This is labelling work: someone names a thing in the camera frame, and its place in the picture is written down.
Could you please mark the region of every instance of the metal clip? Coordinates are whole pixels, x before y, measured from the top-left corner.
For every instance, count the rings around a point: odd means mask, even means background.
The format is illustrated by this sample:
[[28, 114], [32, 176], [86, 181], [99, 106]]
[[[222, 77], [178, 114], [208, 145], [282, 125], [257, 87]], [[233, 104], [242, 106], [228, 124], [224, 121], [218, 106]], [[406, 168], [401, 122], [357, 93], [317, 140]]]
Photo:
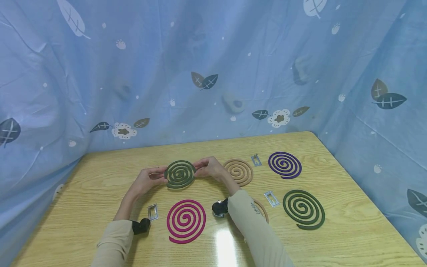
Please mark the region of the metal clip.
[[258, 157], [258, 153], [251, 156], [251, 159], [252, 159], [252, 162], [254, 163], [254, 166], [261, 166], [262, 165], [261, 160]]
[[280, 204], [280, 202], [277, 201], [276, 196], [273, 195], [273, 191], [268, 191], [268, 192], [264, 193], [264, 196], [266, 197], [268, 202], [270, 202], [270, 205], [272, 207], [275, 207], [275, 206]]
[[159, 218], [159, 215], [157, 213], [157, 204], [148, 207], [148, 218], [150, 221], [154, 221]]

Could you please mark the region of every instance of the flower print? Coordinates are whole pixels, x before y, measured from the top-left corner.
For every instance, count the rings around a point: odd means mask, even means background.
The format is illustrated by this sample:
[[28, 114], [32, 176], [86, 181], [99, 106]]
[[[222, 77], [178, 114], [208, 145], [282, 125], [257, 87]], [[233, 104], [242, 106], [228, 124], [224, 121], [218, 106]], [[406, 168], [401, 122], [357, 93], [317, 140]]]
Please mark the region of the flower print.
[[291, 113], [287, 109], [276, 110], [271, 117], [268, 118], [268, 123], [270, 123], [274, 128], [279, 128], [282, 125], [288, 124], [291, 120], [289, 115]]
[[126, 123], [115, 123], [114, 129], [111, 130], [114, 137], [120, 139], [130, 139], [136, 135], [136, 130], [131, 129], [130, 125]]

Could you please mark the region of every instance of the blue curtain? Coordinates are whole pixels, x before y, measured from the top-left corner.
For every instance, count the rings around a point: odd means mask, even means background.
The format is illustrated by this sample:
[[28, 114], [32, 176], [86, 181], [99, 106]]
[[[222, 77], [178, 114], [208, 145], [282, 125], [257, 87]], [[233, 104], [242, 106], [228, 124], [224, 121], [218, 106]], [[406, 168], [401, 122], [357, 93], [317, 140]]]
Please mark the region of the blue curtain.
[[426, 18], [425, 0], [2, 0], [0, 265], [86, 153], [296, 131], [427, 261]]

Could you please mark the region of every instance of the person's left hand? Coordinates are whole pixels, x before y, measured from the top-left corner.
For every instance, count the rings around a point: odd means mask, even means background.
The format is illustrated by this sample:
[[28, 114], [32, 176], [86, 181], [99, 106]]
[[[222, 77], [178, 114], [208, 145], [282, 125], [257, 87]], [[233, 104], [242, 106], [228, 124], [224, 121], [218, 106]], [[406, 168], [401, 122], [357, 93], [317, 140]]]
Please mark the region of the person's left hand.
[[167, 184], [168, 180], [164, 177], [166, 169], [167, 167], [142, 169], [135, 182], [129, 188], [129, 192], [140, 197], [157, 185]]

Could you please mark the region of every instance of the beige sleeve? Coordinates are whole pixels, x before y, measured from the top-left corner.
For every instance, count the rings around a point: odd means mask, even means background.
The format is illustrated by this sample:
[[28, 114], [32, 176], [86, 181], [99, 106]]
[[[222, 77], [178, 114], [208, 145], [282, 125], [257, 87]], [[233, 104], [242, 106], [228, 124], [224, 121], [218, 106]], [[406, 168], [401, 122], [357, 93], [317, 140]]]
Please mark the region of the beige sleeve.
[[283, 244], [244, 190], [228, 198], [228, 213], [246, 239], [257, 267], [293, 267]]
[[132, 221], [118, 220], [109, 223], [97, 244], [91, 267], [122, 267], [132, 245], [133, 235]]

